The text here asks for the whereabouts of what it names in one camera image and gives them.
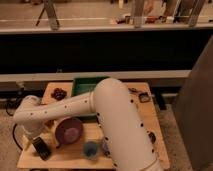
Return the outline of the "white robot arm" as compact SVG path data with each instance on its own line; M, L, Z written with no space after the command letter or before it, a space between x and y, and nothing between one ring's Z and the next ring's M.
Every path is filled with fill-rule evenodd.
M97 116L116 171L163 171L128 87L118 79L106 78L90 92L48 105L29 95L14 121L34 138L47 120L85 114Z

